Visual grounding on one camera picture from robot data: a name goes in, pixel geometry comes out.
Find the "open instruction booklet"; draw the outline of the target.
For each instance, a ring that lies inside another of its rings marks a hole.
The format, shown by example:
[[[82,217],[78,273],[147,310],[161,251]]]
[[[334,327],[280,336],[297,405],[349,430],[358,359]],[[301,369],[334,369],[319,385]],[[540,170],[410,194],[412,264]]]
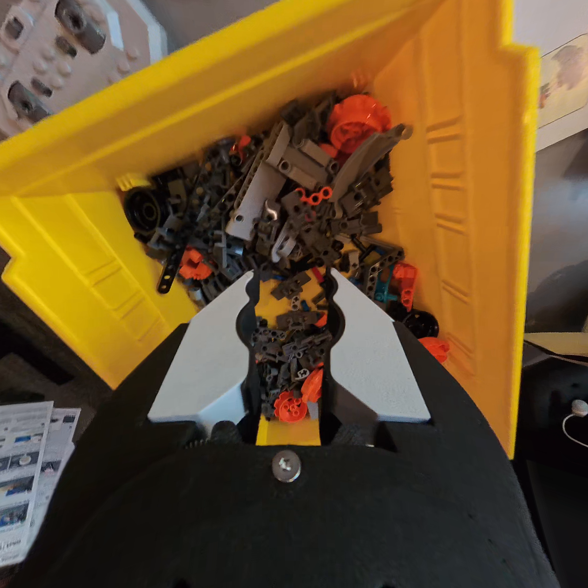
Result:
[[[587,1],[515,1],[513,15],[513,39],[540,54],[540,151],[587,129]]]

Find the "black toy wheel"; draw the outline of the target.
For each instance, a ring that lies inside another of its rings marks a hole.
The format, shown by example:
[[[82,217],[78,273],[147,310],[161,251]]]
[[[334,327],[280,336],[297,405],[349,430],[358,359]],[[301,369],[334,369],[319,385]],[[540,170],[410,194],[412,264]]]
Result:
[[[401,323],[417,339],[439,336],[439,323],[436,317],[429,312],[414,308],[406,314]]]
[[[134,232],[151,236],[170,215],[168,198],[157,187],[133,187],[125,193],[123,211]]]

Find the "curved grey toy panel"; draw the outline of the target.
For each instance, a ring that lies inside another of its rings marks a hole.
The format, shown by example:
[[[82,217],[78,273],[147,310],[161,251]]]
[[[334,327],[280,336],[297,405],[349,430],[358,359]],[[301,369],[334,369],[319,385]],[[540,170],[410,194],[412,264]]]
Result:
[[[342,217],[341,198],[350,186],[356,184],[386,153],[389,153],[402,140],[413,134],[413,126],[399,124],[383,133],[373,133],[348,158],[337,173],[330,202],[334,208],[334,218]]]

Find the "orange toy gear wheel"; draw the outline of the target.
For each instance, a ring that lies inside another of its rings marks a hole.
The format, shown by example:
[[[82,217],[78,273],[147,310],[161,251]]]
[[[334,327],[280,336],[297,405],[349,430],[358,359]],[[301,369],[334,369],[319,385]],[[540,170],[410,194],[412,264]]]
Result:
[[[439,339],[438,337],[422,337],[418,340],[427,349],[431,355],[444,364],[447,361],[450,351],[450,344],[447,341]]]
[[[323,365],[320,365],[304,380],[301,387],[302,400],[308,403],[316,403],[322,396]]]
[[[307,404],[302,398],[296,398],[292,391],[284,391],[275,400],[274,414],[281,422],[295,423],[305,419]]]
[[[388,109],[363,93],[350,95],[336,104],[326,123],[330,144],[348,155],[373,134],[382,134],[391,128]]]

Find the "black toy beam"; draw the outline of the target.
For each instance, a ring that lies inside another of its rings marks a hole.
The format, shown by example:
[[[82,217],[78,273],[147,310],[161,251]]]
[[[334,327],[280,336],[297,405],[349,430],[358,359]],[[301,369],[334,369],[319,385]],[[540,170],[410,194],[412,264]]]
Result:
[[[173,245],[165,259],[164,268],[161,272],[157,292],[160,295],[169,293],[174,283],[174,280],[179,272],[180,262],[186,249],[186,243],[180,242]]]

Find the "pile of toy building parts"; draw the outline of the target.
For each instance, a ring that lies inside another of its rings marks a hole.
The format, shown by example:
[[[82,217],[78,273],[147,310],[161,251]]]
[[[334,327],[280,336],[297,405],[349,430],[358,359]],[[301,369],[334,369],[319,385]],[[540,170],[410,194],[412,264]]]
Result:
[[[270,131],[223,138],[210,145],[201,162],[178,166],[134,186],[157,187],[168,198],[170,215],[165,224],[151,236],[134,232],[146,254],[164,268],[173,245],[185,242],[213,270],[201,281],[184,280],[179,272],[176,276],[199,308],[250,270],[260,281],[276,281],[270,295],[290,303],[290,311],[276,317],[275,328],[257,317],[248,336],[256,376],[254,388],[243,394],[245,407],[258,409],[267,421],[279,420],[274,404],[281,393],[292,391],[301,398],[310,372],[320,365],[324,372],[333,334],[327,330],[323,270],[338,270],[393,320],[401,322],[408,313],[394,279],[398,301],[385,305],[374,299],[379,272],[406,262],[402,247],[370,239],[383,231],[377,207],[393,191],[392,151],[349,187],[339,201],[343,210],[339,219],[334,218],[330,199],[311,206],[295,193],[297,187],[307,193],[332,188],[350,157],[330,144],[326,132],[327,119],[342,100],[331,93],[313,108],[292,100]],[[261,160],[282,173],[286,182],[275,200],[264,203],[253,238],[244,241],[228,235],[225,228],[247,174]],[[131,188],[123,189],[123,198]]]

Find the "printed paper leaflet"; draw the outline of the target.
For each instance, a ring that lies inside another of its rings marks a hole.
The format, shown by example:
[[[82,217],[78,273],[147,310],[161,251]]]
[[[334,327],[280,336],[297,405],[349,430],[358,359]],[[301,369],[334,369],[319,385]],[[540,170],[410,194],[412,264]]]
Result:
[[[80,408],[1,406],[1,567],[24,561],[74,449]]]

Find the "grey toy plate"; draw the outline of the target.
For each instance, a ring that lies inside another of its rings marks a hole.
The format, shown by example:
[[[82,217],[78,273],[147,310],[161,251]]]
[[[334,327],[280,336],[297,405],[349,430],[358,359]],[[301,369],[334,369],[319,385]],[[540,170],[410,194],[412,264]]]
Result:
[[[254,225],[263,214],[264,203],[275,200],[286,182],[282,173],[262,160],[254,168],[247,174],[225,228],[228,235],[244,241],[253,238]]]

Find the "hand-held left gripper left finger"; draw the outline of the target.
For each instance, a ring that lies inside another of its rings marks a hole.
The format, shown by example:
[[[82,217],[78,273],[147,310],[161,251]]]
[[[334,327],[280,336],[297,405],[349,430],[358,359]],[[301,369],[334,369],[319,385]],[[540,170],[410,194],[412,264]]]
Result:
[[[148,412],[151,423],[193,422],[210,436],[217,423],[237,425],[247,415],[241,388],[249,351],[237,326],[253,278],[246,272],[190,320]]]

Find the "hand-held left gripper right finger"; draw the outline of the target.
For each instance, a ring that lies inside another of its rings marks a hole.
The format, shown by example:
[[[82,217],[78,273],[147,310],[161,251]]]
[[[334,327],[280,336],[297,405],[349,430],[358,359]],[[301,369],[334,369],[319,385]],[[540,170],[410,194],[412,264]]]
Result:
[[[394,321],[338,270],[328,269],[322,444],[419,446],[431,415]]]

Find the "orange toy bracket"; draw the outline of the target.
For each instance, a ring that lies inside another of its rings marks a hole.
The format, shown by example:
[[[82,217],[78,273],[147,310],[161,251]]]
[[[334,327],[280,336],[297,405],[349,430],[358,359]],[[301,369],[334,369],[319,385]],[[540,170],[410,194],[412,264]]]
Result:
[[[418,269],[406,262],[397,262],[393,268],[393,279],[398,287],[402,306],[411,312],[413,309]]]

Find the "yellow storage bin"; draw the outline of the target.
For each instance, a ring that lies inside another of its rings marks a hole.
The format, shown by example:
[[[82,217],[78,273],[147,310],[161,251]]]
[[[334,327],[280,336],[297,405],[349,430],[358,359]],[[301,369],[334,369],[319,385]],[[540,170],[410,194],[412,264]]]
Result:
[[[367,89],[413,135],[376,239],[419,270],[445,367],[515,452],[540,55],[513,1],[281,1],[1,145],[4,283],[110,388],[195,314],[156,294],[121,180],[259,132],[292,99]]]

